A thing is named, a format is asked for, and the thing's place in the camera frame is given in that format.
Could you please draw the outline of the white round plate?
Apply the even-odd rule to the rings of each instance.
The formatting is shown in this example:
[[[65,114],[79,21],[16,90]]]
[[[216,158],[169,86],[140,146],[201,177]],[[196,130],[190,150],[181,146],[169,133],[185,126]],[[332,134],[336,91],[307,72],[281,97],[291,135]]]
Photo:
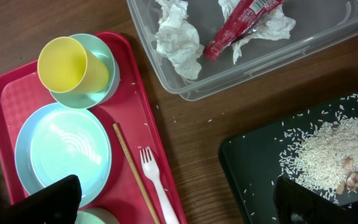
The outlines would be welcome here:
[[[33,112],[22,125],[14,160],[29,195],[76,175],[82,191],[80,207],[85,207],[108,181],[112,149],[105,128],[93,113],[51,103]]]

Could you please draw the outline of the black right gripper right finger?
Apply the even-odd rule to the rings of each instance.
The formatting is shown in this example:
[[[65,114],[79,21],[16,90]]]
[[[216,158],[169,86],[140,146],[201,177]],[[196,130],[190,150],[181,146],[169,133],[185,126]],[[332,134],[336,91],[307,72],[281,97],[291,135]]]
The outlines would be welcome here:
[[[358,223],[358,201],[339,206],[286,177],[278,178],[273,201],[280,224]]]

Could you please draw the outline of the yellow plastic cup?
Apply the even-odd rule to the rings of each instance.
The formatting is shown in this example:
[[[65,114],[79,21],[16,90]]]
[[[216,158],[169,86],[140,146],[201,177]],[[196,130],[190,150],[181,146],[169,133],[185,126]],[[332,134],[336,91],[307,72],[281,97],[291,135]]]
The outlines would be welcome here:
[[[55,93],[97,93],[108,84],[107,66],[78,40],[57,37],[42,49],[37,62],[42,84]]]

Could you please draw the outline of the rice and nut scraps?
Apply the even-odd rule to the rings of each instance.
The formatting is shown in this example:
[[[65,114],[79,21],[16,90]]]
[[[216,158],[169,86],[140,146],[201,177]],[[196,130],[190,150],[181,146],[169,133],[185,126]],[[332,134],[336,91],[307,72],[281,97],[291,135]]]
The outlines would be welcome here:
[[[313,133],[295,130],[279,153],[280,175],[335,201],[358,189],[358,118],[323,122]]]

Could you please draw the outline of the red snack wrapper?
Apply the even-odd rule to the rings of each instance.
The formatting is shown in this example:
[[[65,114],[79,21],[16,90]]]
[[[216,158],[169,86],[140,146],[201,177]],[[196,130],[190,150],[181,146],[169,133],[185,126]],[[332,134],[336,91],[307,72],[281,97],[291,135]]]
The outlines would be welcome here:
[[[283,4],[284,0],[241,0],[231,12],[223,27],[204,49],[203,54],[216,60],[229,45],[238,41],[258,23],[264,15]]]

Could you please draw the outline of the light green food bowl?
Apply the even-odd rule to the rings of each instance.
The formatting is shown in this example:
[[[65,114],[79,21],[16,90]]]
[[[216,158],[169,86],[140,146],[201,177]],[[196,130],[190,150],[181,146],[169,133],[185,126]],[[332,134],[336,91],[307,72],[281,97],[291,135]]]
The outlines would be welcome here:
[[[103,208],[89,208],[78,211],[75,224],[119,224],[119,221]]]

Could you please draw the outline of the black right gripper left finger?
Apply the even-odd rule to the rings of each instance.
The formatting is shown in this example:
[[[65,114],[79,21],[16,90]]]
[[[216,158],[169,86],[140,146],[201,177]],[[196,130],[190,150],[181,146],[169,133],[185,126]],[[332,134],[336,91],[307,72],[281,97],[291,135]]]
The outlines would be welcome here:
[[[0,224],[74,224],[81,196],[79,178],[68,175],[0,212]]]

